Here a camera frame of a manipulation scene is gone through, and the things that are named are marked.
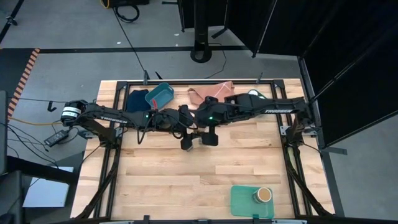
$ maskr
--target navy blue cloth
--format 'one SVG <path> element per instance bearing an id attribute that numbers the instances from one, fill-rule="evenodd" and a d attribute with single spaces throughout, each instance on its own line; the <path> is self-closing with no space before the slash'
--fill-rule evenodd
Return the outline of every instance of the navy blue cloth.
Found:
<path id="1" fill-rule="evenodd" d="M 150 105 L 145 100 L 148 90 L 134 90 L 127 98 L 127 112 L 147 111 Z"/>

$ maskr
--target black curtain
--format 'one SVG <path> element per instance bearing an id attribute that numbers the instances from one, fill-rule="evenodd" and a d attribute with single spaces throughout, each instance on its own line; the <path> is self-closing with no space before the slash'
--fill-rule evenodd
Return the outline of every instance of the black curtain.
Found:
<path id="1" fill-rule="evenodd" d="M 254 53 L 272 0 L 229 0 L 228 28 Z"/>
<path id="2" fill-rule="evenodd" d="M 398 26 L 376 50 L 319 97 L 325 144 L 397 114 L 397 86 Z"/>
<path id="3" fill-rule="evenodd" d="M 227 0 L 208 0 L 209 26 L 223 26 Z M 181 0 L 184 28 L 193 28 L 193 0 Z"/>
<path id="4" fill-rule="evenodd" d="M 349 0 L 305 56 L 315 93 L 398 20 L 398 1 Z"/>
<path id="5" fill-rule="evenodd" d="M 336 0 L 279 0 L 259 53 L 301 56 L 334 12 Z"/>

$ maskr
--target cup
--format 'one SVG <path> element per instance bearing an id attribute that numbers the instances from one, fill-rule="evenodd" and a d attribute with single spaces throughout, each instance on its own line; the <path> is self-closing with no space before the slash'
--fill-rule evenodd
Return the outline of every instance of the cup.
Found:
<path id="1" fill-rule="evenodd" d="M 253 193 L 253 200 L 256 203 L 266 203 L 272 198 L 272 192 L 267 187 L 261 187 Z"/>

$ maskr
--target black mat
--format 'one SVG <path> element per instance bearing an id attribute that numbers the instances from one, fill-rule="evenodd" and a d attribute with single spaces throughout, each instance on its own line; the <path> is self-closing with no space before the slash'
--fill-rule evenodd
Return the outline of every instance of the black mat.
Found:
<path id="1" fill-rule="evenodd" d="M 0 90 L 6 90 L 9 96 L 14 94 L 33 50 L 0 49 Z"/>

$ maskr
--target green tray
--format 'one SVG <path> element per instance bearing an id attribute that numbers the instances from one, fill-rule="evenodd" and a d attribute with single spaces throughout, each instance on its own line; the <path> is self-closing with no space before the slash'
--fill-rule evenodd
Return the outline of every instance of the green tray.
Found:
<path id="1" fill-rule="evenodd" d="M 253 193 L 260 187 L 232 186 L 231 213 L 241 217 L 273 218 L 274 197 L 266 203 L 256 203 Z"/>

